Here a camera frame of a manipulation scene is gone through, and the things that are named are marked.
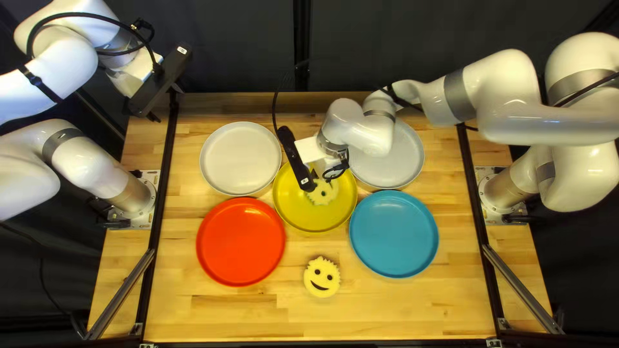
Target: wooden table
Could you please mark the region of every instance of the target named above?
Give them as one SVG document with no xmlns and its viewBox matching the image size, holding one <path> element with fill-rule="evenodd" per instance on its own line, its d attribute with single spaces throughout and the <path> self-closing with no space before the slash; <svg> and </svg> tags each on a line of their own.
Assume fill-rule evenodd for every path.
<svg viewBox="0 0 619 348">
<path fill-rule="evenodd" d="M 278 122 L 297 139 L 311 136 L 329 103 L 338 97 L 359 102 L 366 92 L 285 93 Z M 422 139 L 425 164 L 403 191 L 426 204 L 438 224 L 440 243 L 432 265 L 410 279 L 372 273 L 356 258 L 347 224 L 321 237 L 304 237 L 287 226 L 278 268 L 250 287 L 230 288 L 211 280 L 195 254 L 198 226 L 218 203 L 202 178 L 198 158 L 204 141 L 233 121 L 252 121 L 272 130 L 272 94 L 187 94 L 180 101 L 170 180 L 144 339 L 153 342 L 322 341 L 486 338 L 495 334 L 455 127 L 438 128 L 415 110 L 398 113 Z M 127 169 L 160 168 L 167 128 L 167 100 L 155 113 L 161 124 L 131 118 L 122 163 Z M 469 131 L 475 165 L 509 165 L 507 146 Z M 370 188 L 359 183 L 359 201 Z M 272 206 L 271 186 L 254 195 Z M 492 247 L 550 309 L 528 226 L 488 227 Z M 90 312 L 90 324 L 137 263 L 148 244 L 145 231 L 108 231 Z M 306 293 L 302 274 L 322 254 L 342 271 L 330 299 Z M 498 275 L 505 317 L 517 329 L 543 331 Z M 126 334 L 135 321 L 139 286 L 105 336 Z"/>
</svg>

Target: red plate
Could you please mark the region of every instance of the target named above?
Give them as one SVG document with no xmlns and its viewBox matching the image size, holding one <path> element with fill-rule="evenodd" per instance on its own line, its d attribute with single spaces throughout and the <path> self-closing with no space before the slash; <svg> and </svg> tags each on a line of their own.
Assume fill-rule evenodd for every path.
<svg viewBox="0 0 619 348">
<path fill-rule="evenodd" d="M 235 198 L 211 210 L 196 238 L 197 258 L 216 282 L 234 287 L 266 278 L 282 259 L 286 233 L 273 208 Z"/>
</svg>

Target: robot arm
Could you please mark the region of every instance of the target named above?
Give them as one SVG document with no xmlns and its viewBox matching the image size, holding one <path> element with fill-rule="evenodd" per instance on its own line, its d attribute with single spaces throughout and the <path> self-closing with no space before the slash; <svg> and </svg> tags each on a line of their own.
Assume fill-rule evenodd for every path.
<svg viewBox="0 0 619 348">
<path fill-rule="evenodd" d="M 552 105 L 618 70 L 617 38 L 585 33 L 564 41 L 546 67 Z M 590 90 L 567 108 L 546 106 L 529 57 L 504 50 L 428 84 L 401 80 L 391 87 L 398 98 L 421 103 L 433 124 L 476 118 L 480 134 L 489 141 L 532 145 L 522 159 L 485 185 L 482 201 L 497 211 L 510 211 L 537 193 L 550 209 L 577 211 L 598 203 L 619 181 L 616 83 Z M 336 100 L 319 134 L 295 142 L 303 163 L 318 168 L 341 165 L 342 156 L 333 150 L 341 154 L 347 146 L 377 156 L 389 151 L 393 123 L 388 120 L 394 120 L 402 106 L 380 90 L 365 99 L 362 110 L 353 104 Z"/>
<path fill-rule="evenodd" d="M 87 12 L 117 20 L 102 0 L 54 0 L 22 22 L 14 33 L 25 53 L 32 28 L 39 21 L 64 12 Z M 99 59 L 99 50 L 120 52 L 136 47 L 136 41 L 119 27 L 102 20 L 63 17 L 44 26 L 33 41 L 34 58 L 0 76 L 0 124 L 35 115 L 62 101 L 88 81 L 98 62 L 108 77 L 131 97 L 162 57 L 142 47 L 119 56 Z M 0 220 L 54 196 L 58 177 L 47 164 L 74 185 L 112 203 L 131 215 L 152 203 L 150 189 L 63 120 L 48 120 L 0 137 Z"/>
<path fill-rule="evenodd" d="M 619 70 L 618 53 L 615 37 L 577 35 L 562 43 L 548 60 L 547 85 L 578 71 L 605 69 L 613 73 Z M 398 81 L 393 90 L 404 100 L 421 103 L 433 124 L 452 125 L 476 118 L 480 133 L 502 144 L 580 146 L 619 137 L 619 90 L 598 91 L 587 102 L 569 108 L 548 107 L 541 103 L 533 64 L 518 50 L 497 52 L 429 84 Z M 401 108 L 382 91 L 363 102 L 366 114 L 394 115 Z"/>
<path fill-rule="evenodd" d="M 88 12 L 118 19 L 102 0 L 54 0 L 16 28 L 17 46 L 26 53 L 32 28 L 42 19 L 63 12 Z M 153 70 L 147 50 L 102 56 L 99 60 L 95 48 L 114 52 L 134 44 L 128 33 L 102 20 L 65 17 L 51 21 L 33 42 L 34 58 L 0 76 L 0 124 L 36 115 L 57 104 L 92 77 L 99 61 L 108 68 L 108 77 L 116 88 L 132 97 Z M 160 62 L 162 57 L 155 54 L 155 59 Z"/>
</svg>

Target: plate rim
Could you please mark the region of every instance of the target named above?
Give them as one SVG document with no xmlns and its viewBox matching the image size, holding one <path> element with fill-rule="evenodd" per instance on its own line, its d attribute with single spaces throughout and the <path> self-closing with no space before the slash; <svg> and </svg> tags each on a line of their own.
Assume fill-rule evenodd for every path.
<svg viewBox="0 0 619 348">
<path fill-rule="evenodd" d="M 234 128 L 234 127 L 239 127 L 242 126 L 243 124 L 248 124 L 251 125 L 252 128 L 254 129 L 260 129 L 261 131 L 265 131 L 266 133 L 271 135 L 271 139 L 274 141 L 275 144 L 277 144 L 279 146 L 279 140 L 277 139 L 277 137 L 275 136 L 275 134 L 273 134 L 273 132 L 271 132 L 268 128 L 266 128 L 265 126 L 259 124 L 259 123 L 255 123 L 255 122 L 250 122 L 250 121 L 236 121 L 236 122 L 231 122 L 231 123 L 227 123 L 219 128 L 217 128 L 214 132 L 209 134 L 209 137 L 206 138 L 206 140 L 204 141 L 204 143 L 202 144 L 202 149 L 200 150 L 200 157 L 198 160 L 198 165 L 200 166 L 200 174 L 202 175 L 202 178 L 204 179 L 204 181 L 206 181 L 206 183 L 213 188 L 215 191 L 219 192 L 219 193 L 223 193 L 227 196 L 233 196 L 233 197 L 243 197 L 243 196 L 249 196 L 250 194 L 254 194 L 262 189 L 264 189 L 265 187 L 267 187 L 269 184 L 271 184 L 273 182 L 273 180 L 275 179 L 275 176 L 277 175 L 277 173 L 279 172 L 279 169 L 282 166 L 282 148 L 279 147 L 279 151 L 277 151 L 277 158 L 278 158 L 278 165 L 277 165 L 277 170 L 275 171 L 275 173 L 272 175 L 272 177 L 270 178 L 270 180 L 262 185 L 259 189 L 256 189 L 254 191 L 248 192 L 248 193 L 231 193 L 231 192 L 226 192 L 218 187 L 215 187 L 210 181 L 209 179 L 207 179 L 206 174 L 205 174 L 205 164 L 204 164 L 204 154 L 206 152 L 207 149 L 207 145 L 209 145 L 209 140 L 210 139 L 214 139 L 212 138 L 213 135 L 219 136 L 220 133 L 223 133 L 224 131 L 226 131 L 226 129 L 228 128 Z"/>
<path fill-rule="evenodd" d="M 281 168 L 279 168 L 279 170 L 277 171 L 277 175 L 275 176 L 275 179 L 274 179 L 274 181 L 273 181 L 273 190 L 272 190 L 272 192 L 271 192 L 271 196 L 273 197 L 273 207 L 275 208 L 275 211 L 277 212 L 277 214 L 279 215 L 279 217 L 280 217 L 280 218 L 281 218 L 281 219 L 282 219 L 282 220 L 283 220 L 286 224 L 289 224 L 290 226 L 292 226 L 292 227 L 296 228 L 297 230 L 299 230 L 299 231 L 303 232 L 303 233 L 304 233 L 304 234 L 306 234 L 306 235 L 312 235 L 312 236 L 313 236 L 313 235 L 321 235 L 321 234 L 324 234 L 324 233 L 329 233 L 329 232 L 331 232 L 331 231 L 335 230 L 336 228 L 338 228 L 338 227 L 342 226 L 343 224 L 345 224 L 345 223 L 346 223 L 346 221 L 348 221 L 348 220 L 351 218 L 351 216 L 353 216 L 353 214 L 355 213 L 355 210 L 357 209 L 357 206 L 358 206 L 358 204 L 359 204 L 359 190 L 358 190 L 358 188 L 357 188 L 357 182 L 355 181 L 355 176 L 351 174 L 351 176 L 352 176 L 352 177 L 351 177 L 352 182 L 353 182 L 353 184 L 355 185 L 355 190 L 354 190 L 354 192 L 355 192 L 355 193 L 354 193 L 354 195 L 355 195 L 354 202 L 355 202 L 355 203 L 353 204 L 352 209 L 351 209 L 351 210 L 350 210 L 350 212 L 347 214 L 346 218 L 342 219 L 342 221 L 341 221 L 341 222 L 339 222 L 337 225 L 334 225 L 334 226 L 333 226 L 333 227 L 331 227 L 331 228 L 327 228 L 327 229 L 323 229 L 323 230 L 310 230 L 310 229 L 307 229 L 307 228 L 302 228 L 302 227 L 298 226 L 297 224 L 293 224 L 292 222 L 290 222 L 290 219 L 286 218 L 286 217 L 284 216 L 284 214 L 280 212 L 280 209 L 278 209 L 278 205 L 279 205 L 279 204 L 277 204 L 277 203 L 276 203 L 276 202 L 277 202 L 277 198 L 275 198 L 275 197 L 276 197 L 276 195 L 275 195 L 275 185 L 276 185 L 275 181 L 277 181 L 277 177 L 278 177 L 279 173 L 280 173 L 282 170 L 284 170 L 284 168 L 285 168 L 286 166 L 290 167 L 290 169 L 292 170 L 292 166 L 290 165 L 290 162 L 286 162 L 286 163 L 284 163 L 284 164 L 281 166 Z"/>
<path fill-rule="evenodd" d="M 421 147 L 421 165 L 419 166 L 419 170 L 417 170 L 417 172 L 412 175 L 411 179 L 409 181 L 406 181 L 404 184 L 399 185 L 399 186 L 376 186 L 376 185 L 372 185 L 371 183 L 361 179 L 353 170 L 352 167 L 350 167 L 350 171 L 352 172 L 352 175 L 358 179 L 360 182 L 374 187 L 374 188 L 378 188 L 378 189 L 399 189 L 399 188 L 403 188 L 407 185 L 409 185 L 411 182 L 415 181 L 415 179 L 417 179 L 417 177 L 419 176 L 419 174 L 421 174 L 422 170 L 423 170 L 423 166 L 425 164 L 425 150 L 423 148 L 423 141 L 421 139 L 421 137 L 419 136 L 419 134 L 417 134 L 417 132 L 415 131 L 415 129 L 413 127 L 411 127 L 408 123 L 404 122 L 404 120 L 400 119 L 400 118 L 396 118 L 396 124 L 398 123 L 398 121 L 407 126 L 407 128 L 405 128 L 407 130 L 407 132 L 409 132 L 409 134 L 412 135 L 413 137 L 413 141 L 416 142 L 420 147 Z"/>
<path fill-rule="evenodd" d="M 222 278 L 215 276 L 215 274 L 210 270 L 210 268 L 208 268 L 205 264 L 204 261 L 202 260 L 202 258 L 200 257 L 200 241 L 204 238 L 202 237 L 202 235 L 204 234 L 204 230 L 206 229 L 205 224 L 207 223 L 207 220 L 210 221 L 213 216 L 215 215 L 215 212 L 220 211 L 221 209 L 224 209 L 226 207 L 229 206 L 233 206 L 235 204 L 250 204 L 258 209 L 260 209 L 261 211 L 267 213 L 268 215 L 272 215 L 272 220 L 274 222 L 277 223 L 277 228 L 280 231 L 281 235 L 282 235 L 282 247 L 281 247 L 281 251 L 277 257 L 277 260 L 274 264 L 274 266 L 262 277 L 256 279 L 255 281 L 252 282 L 244 282 L 244 283 L 231 283 L 229 281 L 223 281 Z M 215 207 L 213 207 L 213 209 L 211 209 L 202 219 L 202 222 L 200 223 L 200 227 L 198 227 L 198 231 L 196 234 L 196 258 L 198 260 L 198 263 L 200 264 L 200 267 L 202 268 L 202 270 L 207 274 L 207 276 L 209 278 L 211 278 L 213 281 L 215 281 L 218 284 L 224 285 L 224 286 L 228 286 L 228 287 L 247 287 L 247 286 L 251 286 L 251 285 L 255 285 L 261 281 L 263 281 L 264 279 L 266 279 L 267 277 L 269 277 L 269 275 L 271 275 L 275 269 L 277 269 L 278 265 L 281 263 L 282 258 L 284 256 L 284 252 L 286 249 L 286 241 L 287 241 L 287 235 L 286 235 L 286 228 L 282 222 L 282 219 L 279 217 L 279 215 L 273 210 L 272 207 L 270 207 L 270 205 L 266 204 L 265 202 L 262 202 L 261 200 L 257 199 L 257 198 L 251 198 L 251 197 L 240 197 L 240 198 L 231 198 L 231 199 L 227 199 L 226 201 L 223 201 L 221 203 L 219 203 L 218 205 L 216 205 Z"/>
<path fill-rule="evenodd" d="M 423 268 L 419 269 L 418 271 L 413 271 L 413 272 L 408 272 L 408 273 L 404 273 L 401 275 L 393 275 L 393 274 L 388 274 L 385 272 L 379 272 L 377 271 L 375 268 L 371 267 L 357 252 L 357 249 L 355 248 L 355 243 L 353 242 L 352 239 L 352 224 L 353 224 L 353 220 L 355 218 L 355 215 L 357 214 L 357 210 L 362 207 L 363 202 L 366 201 L 368 198 L 377 195 L 379 198 L 380 196 L 385 196 L 386 194 L 388 195 L 392 195 L 395 194 L 396 196 L 401 196 L 403 198 L 406 198 L 406 200 L 412 199 L 412 204 L 416 205 L 419 204 L 420 206 L 417 206 L 418 209 L 421 209 L 424 213 L 425 216 L 430 218 L 431 224 L 432 224 L 432 234 L 436 237 L 436 243 L 435 243 L 435 247 L 434 247 L 434 251 L 432 254 L 432 257 L 428 258 L 427 261 L 425 262 L 425 265 Z M 423 271 L 425 271 L 428 267 L 430 267 L 430 265 L 432 264 L 432 262 L 434 261 L 434 259 L 436 258 L 436 255 L 438 254 L 438 248 L 439 248 L 439 244 L 440 244 L 440 235 L 438 233 L 438 225 L 436 224 L 436 220 L 434 219 L 434 216 L 432 215 L 432 213 L 430 212 L 430 210 L 428 209 L 428 207 L 426 207 L 426 205 L 421 202 L 419 199 L 417 199 L 416 197 L 412 196 L 411 194 L 408 194 L 406 192 L 402 192 L 399 190 L 395 190 L 395 189 L 386 189 L 386 190 L 382 190 L 382 191 L 378 191 L 375 193 L 372 193 L 370 195 L 368 195 L 365 199 L 363 199 L 361 202 L 359 202 L 359 204 L 357 204 L 355 211 L 353 212 L 352 216 L 350 217 L 350 223 L 348 225 L 348 239 L 350 240 L 350 246 L 352 248 L 352 250 L 355 253 L 355 256 L 359 259 L 359 261 L 361 261 L 361 263 L 363 263 L 364 266 L 366 266 L 368 269 L 370 269 L 370 271 L 378 274 L 379 276 L 383 276 L 383 277 L 387 277 L 387 278 L 391 278 L 391 279 L 405 279 L 405 278 L 410 278 L 413 276 L 416 276 L 417 274 L 422 273 Z"/>
</svg>

